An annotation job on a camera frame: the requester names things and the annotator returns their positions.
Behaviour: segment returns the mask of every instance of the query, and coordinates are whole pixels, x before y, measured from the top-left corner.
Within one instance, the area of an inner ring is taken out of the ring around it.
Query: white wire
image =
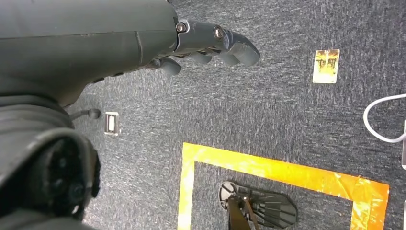
[[[389,101],[389,100],[399,99],[399,98],[405,98],[405,97],[406,97],[406,93],[405,94],[400,94],[400,95],[395,95],[395,96],[390,96],[390,97],[384,97],[384,98],[381,98],[379,100],[376,100],[376,101],[372,102],[371,104],[369,104],[369,106],[367,106],[367,108],[364,111],[364,117],[363,117],[364,118],[364,124],[367,127],[368,131],[370,133],[372,133],[372,135],[374,135],[375,137],[377,137],[380,140],[383,140],[383,141],[389,142],[389,143],[397,143],[397,142],[400,142],[400,141],[402,141],[403,139],[406,138],[406,133],[404,133],[403,135],[401,135],[400,137],[398,137],[396,139],[389,139],[389,138],[383,137],[383,136],[379,135],[377,132],[375,132],[375,130],[372,129],[372,127],[370,126],[370,124],[368,122],[368,113],[369,113],[369,110],[372,107],[374,107],[375,105],[377,105],[377,104],[379,104],[381,102],[384,102],[384,101]]]

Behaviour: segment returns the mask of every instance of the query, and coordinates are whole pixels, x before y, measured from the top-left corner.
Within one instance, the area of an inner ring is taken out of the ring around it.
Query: yellow tape
[[[351,200],[351,230],[383,229],[389,196],[387,184],[189,143],[183,144],[182,156],[178,230],[191,229],[195,161]]]

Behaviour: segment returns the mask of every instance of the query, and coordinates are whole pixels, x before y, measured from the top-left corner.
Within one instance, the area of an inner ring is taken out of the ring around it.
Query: robotic hand
[[[175,75],[170,56],[253,65],[244,36],[178,20],[165,0],[0,2],[0,226],[78,227],[100,163],[62,107],[86,85],[139,69]]]

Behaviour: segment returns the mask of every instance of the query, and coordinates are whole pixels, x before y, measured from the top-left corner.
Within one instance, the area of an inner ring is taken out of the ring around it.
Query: screw
[[[185,31],[186,31],[186,25],[183,24],[183,23],[178,23],[178,24],[176,25],[176,31],[177,31],[178,33],[180,33],[180,32],[185,32]]]
[[[79,202],[83,199],[84,196],[84,187],[81,184],[73,184],[70,187],[70,199],[72,202]]]
[[[64,191],[64,185],[65,182],[62,179],[57,179],[53,184],[52,184],[52,192],[55,195],[60,195]]]
[[[66,167],[66,159],[65,158],[61,158],[59,159],[59,167],[61,168],[65,168]]]
[[[216,26],[214,29],[214,36],[219,40],[223,39],[224,33],[220,26]]]

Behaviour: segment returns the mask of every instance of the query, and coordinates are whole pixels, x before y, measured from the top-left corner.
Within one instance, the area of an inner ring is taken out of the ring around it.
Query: rectangular floor plate
[[[118,136],[119,133],[118,113],[106,112],[104,133],[107,135]]]

